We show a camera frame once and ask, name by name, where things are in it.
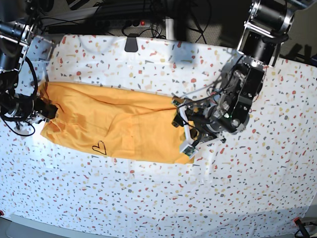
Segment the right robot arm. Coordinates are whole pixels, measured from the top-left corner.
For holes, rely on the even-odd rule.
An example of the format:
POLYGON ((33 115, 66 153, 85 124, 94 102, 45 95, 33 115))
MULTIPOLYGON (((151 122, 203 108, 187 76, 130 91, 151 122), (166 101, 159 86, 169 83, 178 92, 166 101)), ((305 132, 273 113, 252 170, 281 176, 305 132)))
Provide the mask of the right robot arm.
POLYGON ((57 107, 38 95, 38 80, 26 56, 38 27, 40 14, 51 0, 2 0, 0 2, 0 117, 8 122, 29 124, 55 118, 57 107), (17 93, 23 64, 29 66, 34 90, 31 95, 17 93))

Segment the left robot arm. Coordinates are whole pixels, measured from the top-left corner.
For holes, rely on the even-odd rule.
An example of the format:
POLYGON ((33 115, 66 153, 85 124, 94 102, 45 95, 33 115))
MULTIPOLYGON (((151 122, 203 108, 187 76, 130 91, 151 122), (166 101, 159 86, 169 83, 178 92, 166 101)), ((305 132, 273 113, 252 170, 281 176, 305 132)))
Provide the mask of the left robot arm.
POLYGON ((180 152, 192 156, 200 144, 225 142, 224 132, 237 134, 246 128, 253 99, 263 86, 264 67, 275 65, 281 45, 289 39, 295 8, 292 0, 253 1, 237 48, 240 57, 225 84, 200 100, 173 97, 172 125, 183 127, 185 134, 180 152))

